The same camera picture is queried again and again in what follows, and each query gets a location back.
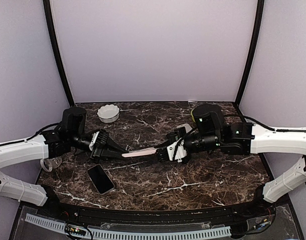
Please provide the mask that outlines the white phone case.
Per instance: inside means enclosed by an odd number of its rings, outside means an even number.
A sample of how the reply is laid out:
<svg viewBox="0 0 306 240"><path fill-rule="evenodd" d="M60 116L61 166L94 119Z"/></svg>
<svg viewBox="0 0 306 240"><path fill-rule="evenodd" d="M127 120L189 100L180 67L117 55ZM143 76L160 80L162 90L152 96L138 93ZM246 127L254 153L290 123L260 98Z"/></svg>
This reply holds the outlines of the white phone case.
<svg viewBox="0 0 306 240"><path fill-rule="evenodd" d="M178 133L179 137L183 137L185 134L187 134L192 129L193 128L188 123L184 123L184 124L178 125L175 128L175 131Z"/></svg>

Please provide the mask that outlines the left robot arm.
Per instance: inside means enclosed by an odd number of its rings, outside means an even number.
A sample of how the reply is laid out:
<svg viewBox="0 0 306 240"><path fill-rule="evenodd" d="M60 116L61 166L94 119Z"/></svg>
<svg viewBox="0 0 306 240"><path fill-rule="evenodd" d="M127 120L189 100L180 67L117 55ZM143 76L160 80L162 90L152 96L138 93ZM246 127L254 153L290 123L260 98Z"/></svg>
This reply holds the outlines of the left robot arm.
<svg viewBox="0 0 306 240"><path fill-rule="evenodd" d="M44 163L70 152L71 148L90 152L91 159L122 158L127 151L107 131L85 133L85 122L86 110L75 106L64 110L61 122L47 125L29 138L0 143L0 170L33 160ZM63 206L51 187L30 184L1 171L0 197L43 206L53 218L63 214Z"/></svg>

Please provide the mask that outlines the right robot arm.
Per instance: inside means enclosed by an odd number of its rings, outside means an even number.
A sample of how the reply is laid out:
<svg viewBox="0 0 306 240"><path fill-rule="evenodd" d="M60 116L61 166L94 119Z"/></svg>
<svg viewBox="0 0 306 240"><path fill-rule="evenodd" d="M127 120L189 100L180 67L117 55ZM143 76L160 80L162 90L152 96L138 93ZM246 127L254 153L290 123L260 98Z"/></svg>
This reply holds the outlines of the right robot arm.
<svg viewBox="0 0 306 240"><path fill-rule="evenodd" d="M203 104L191 111L197 132L190 130L167 148L169 159L181 162L191 153L219 149L228 155L263 153L299 154L299 160L282 175L256 189L248 213L258 217L280 197L306 184L306 127L276 128L253 118L250 122L226 124L221 108Z"/></svg>

